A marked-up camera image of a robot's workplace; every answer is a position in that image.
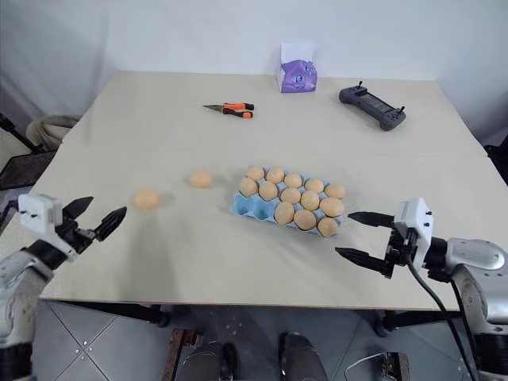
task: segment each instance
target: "black remote controller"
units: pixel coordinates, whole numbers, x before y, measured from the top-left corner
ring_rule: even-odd
[[[351,103],[375,117],[379,121],[379,126],[385,131],[394,129],[406,119],[403,111],[404,106],[395,109],[388,103],[383,102],[369,93],[366,87],[362,87],[362,81],[358,83],[358,86],[342,89],[339,93],[339,99],[342,103]]]

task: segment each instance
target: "egg carton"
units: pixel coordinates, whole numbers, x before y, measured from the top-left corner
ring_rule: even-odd
[[[270,171],[271,168],[270,167],[263,167],[263,169],[264,169],[264,173],[266,175],[268,173],[268,171]],[[290,173],[294,173],[294,172],[284,171],[284,176],[289,175]],[[306,191],[305,183],[307,182],[308,179],[312,179],[312,177],[309,177],[309,176],[303,175],[303,174],[300,174],[300,177],[302,177],[302,186],[299,187],[298,190],[300,191],[300,194],[303,194],[303,192]],[[257,180],[256,182],[258,185],[258,189],[259,189],[259,185],[261,185],[262,183],[265,183],[266,181],[267,181],[266,179]],[[324,179],[321,179],[321,181],[325,184],[325,188],[330,184],[330,181],[327,181]],[[278,204],[280,204],[282,202],[282,201],[280,201],[280,195],[287,188],[287,185],[284,183],[284,181],[282,181],[281,183],[278,183],[275,186],[279,190],[279,193],[277,194],[276,198],[274,198],[273,200],[270,200],[270,201],[263,200],[261,198],[261,196],[259,195],[259,193],[253,194],[250,197],[245,197],[242,193],[240,193],[239,190],[237,190],[237,192],[235,193],[234,198],[233,198],[233,204],[229,207],[229,210],[238,216],[254,217],[258,221],[269,221],[269,222],[274,222],[278,225],[279,223],[274,218],[275,208],[277,207]],[[324,191],[319,193],[319,201],[321,201],[323,198],[328,198],[328,196],[326,195],[326,193]],[[302,204],[300,204],[299,202],[294,204],[293,207],[294,207],[295,213],[299,210],[305,209],[302,206]],[[322,218],[326,217],[325,212],[323,212],[321,209],[316,209],[312,213],[316,217],[317,223]],[[339,226],[341,226],[341,223],[344,220],[344,217],[342,215],[338,216],[338,217],[333,217],[333,220],[335,220],[335,222]],[[294,221],[291,221],[289,224],[284,225],[284,226],[289,226],[291,228],[296,228],[302,232],[314,233],[314,234],[318,234],[321,236],[317,227],[310,229],[310,230],[301,230],[294,223]]]

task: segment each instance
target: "orange-handled pliers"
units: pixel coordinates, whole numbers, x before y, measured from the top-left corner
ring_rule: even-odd
[[[253,113],[252,111],[243,110],[254,110],[254,105],[252,103],[222,103],[221,105],[204,105],[203,107],[218,111],[225,115],[234,115],[235,117],[243,117],[245,119],[250,119]]]

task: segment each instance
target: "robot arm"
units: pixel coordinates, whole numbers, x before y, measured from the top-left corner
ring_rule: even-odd
[[[48,196],[19,197],[21,224],[38,240],[0,261],[0,379],[31,379],[37,300],[53,271],[74,260],[93,240],[105,240],[125,217],[123,207],[96,229],[80,229],[75,219],[92,199],[80,198],[62,209]]]
[[[508,269],[506,253],[482,240],[432,237],[433,215],[423,198],[402,202],[394,216],[357,212],[349,217],[391,230],[384,260],[354,248],[336,248],[346,259],[391,278],[394,266],[423,267],[439,282],[453,283],[472,337],[481,379],[508,380]]]

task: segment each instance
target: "brown egg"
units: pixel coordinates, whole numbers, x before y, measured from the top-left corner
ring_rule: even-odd
[[[240,181],[239,188],[240,193],[242,193],[245,197],[251,197],[253,194],[257,193],[257,183],[249,177],[244,177]]]
[[[293,219],[301,230],[311,230],[316,227],[316,216],[309,210],[299,210],[294,214]]]
[[[319,195],[313,190],[306,190],[302,194],[300,203],[307,210],[316,210],[319,207]]]
[[[294,207],[289,202],[281,202],[275,208],[275,220],[280,225],[287,225],[293,221]]]
[[[247,177],[255,181],[264,179],[264,169],[261,167],[250,167],[247,171]]]
[[[159,205],[160,194],[155,189],[143,189],[134,196],[134,206],[139,210],[152,210]]]
[[[337,229],[339,229],[339,225],[335,222],[334,219],[332,219],[330,217],[325,217],[325,218],[322,218],[317,223],[317,229],[319,230],[319,233],[321,233],[321,235],[323,237],[331,237],[337,233]]]
[[[321,193],[325,189],[325,184],[320,179],[309,179],[305,183],[305,189]]]
[[[333,197],[323,198],[319,207],[328,217],[338,217],[344,213],[344,204]]]
[[[279,167],[272,168],[267,173],[267,180],[274,184],[278,184],[284,180],[284,170]]]
[[[298,173],[290,173],[284,178],[284,183],[291,188],[302,186],[302,177]]]
[[[290,204],[296,204],[300,201],[301,197],[302,195],[300,194],[300,191],[296,188],[286,188],[280,195],[281,201],[286,201]]]
[[[214,180],[207,171],[194,171],[189,178],[189,184],[197,188],[210,188]]]
[[[265,181],[260,185],[260,196],[264,201],[270,201],[279,195],[279,190],[274,183]]]
[[[343,198],[346,191],[342,184],[329,184],[325,188],[325,193],[328,197]]]

